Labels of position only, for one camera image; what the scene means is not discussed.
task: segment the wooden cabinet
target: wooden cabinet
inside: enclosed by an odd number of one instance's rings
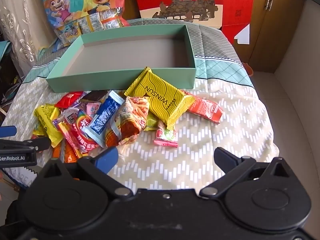
[[[254,71],[273,73],[281,63],[297,27],[304,0],[253,0],[250,44],[234,48]]]

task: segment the curtain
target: curtain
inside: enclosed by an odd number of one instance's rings
[[[38,52],[56,39],[42,0],[0,0],[0,28],[12,43],[12,61],[24,77],[36,64]]]

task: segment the green box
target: green box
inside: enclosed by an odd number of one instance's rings
[[[117,28],[79,36],[47,77],[55,93],[127,89],[141,71],[193,88],[196,66],[185,25]]]

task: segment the patterned tablecloth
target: patterned tablecloth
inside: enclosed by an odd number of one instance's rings
[[[224,175],[213,161],[216,147],[224,147],[239,157],[249,155],[260,162],[278,156],[266,107],[222,32],[167,19],[139,19],[130,23],[186,24],[196,62],[196,81],[189,92],[219,103],[224,114],[221,124],[216,125],[184,113],[176,123],[178,148],[155,146],[152,143],[155,132],[142,132],[135,143],[118,148],[120,158],[109,173],[111,177],[133,191],[137,188],[199,191]],[[9,139],[29,139],[37,121],[34,109],[44,103],[56,103],[64,95],[55,94],[45,80],[64,51],[44,53],[43,62],[24,80],[3,123],[17,127],[17,134]],[[5,172],[20,185],[29,186],[51,153],[49,149],[38,154],[38,166],[6,168]]]

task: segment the rainbow print snack package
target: rainbow print snack package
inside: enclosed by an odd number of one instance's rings
[[[50,24],[63,48],[79,35],[119,28],[124,0],[43,0]]]

